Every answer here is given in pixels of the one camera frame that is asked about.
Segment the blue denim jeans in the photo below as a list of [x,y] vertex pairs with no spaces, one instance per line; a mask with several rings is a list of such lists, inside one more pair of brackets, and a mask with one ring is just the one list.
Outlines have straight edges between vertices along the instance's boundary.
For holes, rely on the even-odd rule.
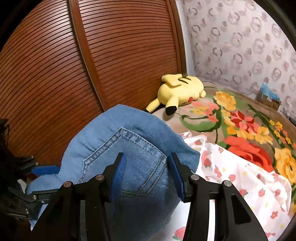
[[106,211],[113,240],[148,240],[170,220],[180,202],[167,158],[176,153],[191,171],[200,154],[156,116],[116,105],[93,119],[69,143],[56,175],[44,175],[26,188],[57,189],[65,181],[90,180],[112,164],[118,153],[126,155],[126,170],[117,199]]

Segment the white floral bed sheet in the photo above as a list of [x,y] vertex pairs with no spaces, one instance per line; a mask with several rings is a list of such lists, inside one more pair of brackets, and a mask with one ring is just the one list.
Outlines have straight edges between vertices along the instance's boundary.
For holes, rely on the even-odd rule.
[[200,152],[196,174],[207,181],[234,184],[261,224],[268,240],[277,240],[292,219],[292,187],[287,178],[207,141],[204,133],[180,134],[185,143]]

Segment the brown floral blanket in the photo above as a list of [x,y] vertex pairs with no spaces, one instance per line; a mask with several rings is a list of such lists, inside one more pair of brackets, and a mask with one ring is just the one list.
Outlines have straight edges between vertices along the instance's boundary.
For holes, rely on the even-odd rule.
[[205,133],[207,141],[275,172],[295,186],[295,126],[279,112],[217,85],[205,86],[206,97],[181,106],[171,115],[154,115],[177,133]]

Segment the cardboard box with blue bag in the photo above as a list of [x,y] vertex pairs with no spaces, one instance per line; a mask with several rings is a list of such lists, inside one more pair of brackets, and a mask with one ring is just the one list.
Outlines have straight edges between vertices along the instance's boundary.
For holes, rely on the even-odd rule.
[[272,92],[266,83],[262,83],[257,98],[260,103],[276,111],[281,104],[280,97]]

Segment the yellow Pikachu plush toy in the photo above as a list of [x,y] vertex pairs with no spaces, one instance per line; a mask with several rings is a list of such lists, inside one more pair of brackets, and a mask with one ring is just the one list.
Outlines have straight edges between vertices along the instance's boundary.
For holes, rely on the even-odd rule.
[[190,104],[206,96],[203,83],[195,76],[167,74],[162,76],[162,82],[157,98],[146,107],[149,113],[163,104],[166,115],[170,116],[179,106]]

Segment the patterned lace curtain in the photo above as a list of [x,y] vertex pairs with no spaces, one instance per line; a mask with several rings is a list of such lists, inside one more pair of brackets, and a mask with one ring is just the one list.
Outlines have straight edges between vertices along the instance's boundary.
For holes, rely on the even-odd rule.
[[195,75],[255,98],[265,84],[295,115],[295,48],[255,1],[183,1]]

